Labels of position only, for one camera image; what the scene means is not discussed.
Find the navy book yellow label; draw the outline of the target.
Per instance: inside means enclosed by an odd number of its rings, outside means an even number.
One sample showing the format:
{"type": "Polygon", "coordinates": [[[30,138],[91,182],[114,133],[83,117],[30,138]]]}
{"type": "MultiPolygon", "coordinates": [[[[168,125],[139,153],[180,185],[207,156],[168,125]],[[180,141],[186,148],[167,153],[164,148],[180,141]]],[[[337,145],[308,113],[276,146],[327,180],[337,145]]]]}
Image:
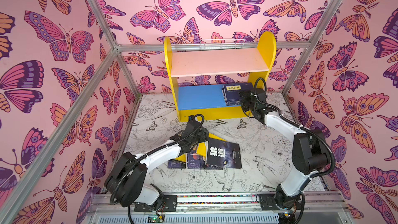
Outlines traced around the navy book yellow label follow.
{"type": "Polygon", "coordinates": [[[250,91],[252,88],[252,83],[224,84],[222,92],[228,97],[233,97],[239,95],[242,91],[250,91]]]}
{"type": "Polygon", "coordinates": [[[241,104],[242,100],[242,91],[223,91],[223,97],[226,103],[226,106],[236,106],[241,104]]]}

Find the black book with white title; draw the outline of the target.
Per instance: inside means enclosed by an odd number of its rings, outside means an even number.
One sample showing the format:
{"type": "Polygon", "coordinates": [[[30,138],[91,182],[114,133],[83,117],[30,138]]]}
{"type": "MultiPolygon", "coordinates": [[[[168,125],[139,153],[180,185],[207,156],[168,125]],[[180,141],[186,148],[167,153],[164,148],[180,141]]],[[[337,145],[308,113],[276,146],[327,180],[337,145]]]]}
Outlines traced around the black book with white title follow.
{"type": "Polygon", "coordinates": [[[207,143],[206,168],[242,169],[240,145],[219,139],[209,138],[207,143]]]}

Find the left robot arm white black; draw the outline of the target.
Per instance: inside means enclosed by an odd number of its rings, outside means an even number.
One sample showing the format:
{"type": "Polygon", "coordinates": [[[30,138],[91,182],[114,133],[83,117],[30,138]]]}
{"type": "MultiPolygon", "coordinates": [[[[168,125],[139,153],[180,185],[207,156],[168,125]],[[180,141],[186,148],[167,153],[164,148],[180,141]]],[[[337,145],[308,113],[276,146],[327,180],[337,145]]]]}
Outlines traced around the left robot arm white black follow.
{"type": "Polygon", "coordinates": [[[203,127],[204,120],[202,114],[191,115],[185,129],[170,137],[162,146],[135,155],[124,153],[104,183],[111,193],[109,204],[120,204],[122,207],[146,204],[154,211],[160,209],[164,205],[164,193],[157,186],[148,184],[146,177],[160,165],[207,142],[209,132],[203,127]]]}

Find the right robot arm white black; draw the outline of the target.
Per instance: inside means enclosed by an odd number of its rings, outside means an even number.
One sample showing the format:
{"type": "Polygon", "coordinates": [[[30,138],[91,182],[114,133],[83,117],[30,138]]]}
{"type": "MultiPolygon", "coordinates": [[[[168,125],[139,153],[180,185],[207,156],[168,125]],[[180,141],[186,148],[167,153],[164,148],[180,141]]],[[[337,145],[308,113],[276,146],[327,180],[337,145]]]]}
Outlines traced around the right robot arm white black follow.
{"type": "Polygon", "coordinates": [[[305,203],[305,187],[313,178],[332,173],[336,158],[321,130],[311,130],[284,117],[278,107],[266,102],[266,88],[259,88],[259,82],[266,86],[265,79],[258,78],[251,90],[239,94],[240,105],[244,113],[250,112],[251,118],[275,129],[292,143],[293,168],[277,186],[274,196],[279,209],[289,209],[297,200],[305,203]]]}

